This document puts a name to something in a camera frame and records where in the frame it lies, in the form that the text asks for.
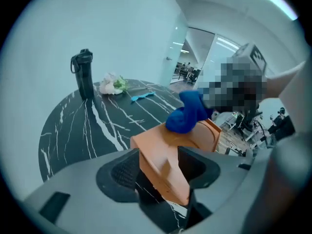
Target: person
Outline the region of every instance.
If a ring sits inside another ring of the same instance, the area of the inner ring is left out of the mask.
[[[188,71],[187,75],[186,75],[186,79],[188,79],[193,72],[193,71],[191,71],[191,63],[190,62],[186,65],[186,70]]]
[[[285,118],[285,108],[281,107],[279,111],[277,111],[278,116],[273,120],[273,116],[270,116],[270,120],[272,121],[272,126],[269,127],[268,131],[270,135],[274,133],[279,125],[282,123],[283,119]]]
[[[281,139],[291,136],[295,132],[292,120],[289,116],[283,118],[283,120],[279,123],[278,126],[274,128],[274,132],[271,134],[272,144],[277,143]],[[266,137],[269,137],[268,134],[265,134],[260,141],[255,144],[250,145],[251,149],[256,148],[260,145],[263,141],[265,141]]]

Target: black marble table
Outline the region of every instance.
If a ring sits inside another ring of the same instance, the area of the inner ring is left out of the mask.
[[[129,89],[120,95],[101,95],[83,101],[79,91],[65,97],[49,115],[39,141],[39,167],[43,181],[64,167],[130,148],[130,137],[166,121],[183,104],[178,94],[161,85],[129,79]],[[132,96],[156,92],[131,102]],[[143,186],[147,196],[153,197]],[[168,203],[169,216],[180,228],[186,209]]]

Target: orange cardboard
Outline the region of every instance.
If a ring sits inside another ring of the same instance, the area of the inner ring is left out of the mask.
[[[214,152],[221,129],[211,120],[200,121],[187,134],[169,131],[158,125],[130,139],[131,148],[140,149],[140,169],[165,200],[180,205],[189,202],[190,186],[178,166],[177,147]]]

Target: floor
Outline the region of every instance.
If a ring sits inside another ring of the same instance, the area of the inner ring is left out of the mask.
[[[175,91],[176,93],[180,93],[183,90],[192,90],[193,89],[193,84],[189,83],[189,82],[185,82],[185,81],[179,81],[179,82],[175,82],[169,85],[169,88],[173,91]]]
[[[238,148],[241,149],[243,152],[246,151],[247,148],[250,148],[250,144],[253,144],[253,138],[249,139],[247,142],[242,140],[242,136],[237,131],[236,128],[233,128],[230,130],[229,125],[225,125],[222,127],[221,136],[219,139],[219,145],[217,147],[217,150],[224,154],[227,147],[231,146],[231,142]]]
[[[179,75],[179,74],[174,74],[171,78],[170,84],[175,83],[175,82],[179,82],[184,80],[184,76]]]

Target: desk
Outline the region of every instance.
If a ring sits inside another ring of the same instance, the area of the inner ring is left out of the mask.
[[[43,181],[79,161],[129,149],[131,136],[165,122],[173,110],[183,105],[178,94],[166,87],[133,79],[128,82],[130,88],[124,94],[102,96],[97,82],[94,98],[82,100],[76,90],[56,105],[39,140],[39,168]],[[132,96],[151,91],[156,94],[131,103]],[[144,185],[138,190],[146,197],[153,197]],[[179,207],[168,202],[161,210],[159,217],[164,216],[168,230],[183,226],[185,217],[177,212]]]
[[[181,76],[186,76],[187,73],[188,73],[188,70],[182,70],[182,69],[181,69],[181,70],[179,71],[179,79],[180,79]]]
[[[224,123],[230,126],[230,130],[235,126],[237,120],[238,113],[232,113]]]
[[[188,78],[188,77],[190,77],[190,76],[192,76],[192,75],[194,75],[194,73],[191,71],[191,72],[188,72],[187,73],[187,76],[186,76],[186,79]]]

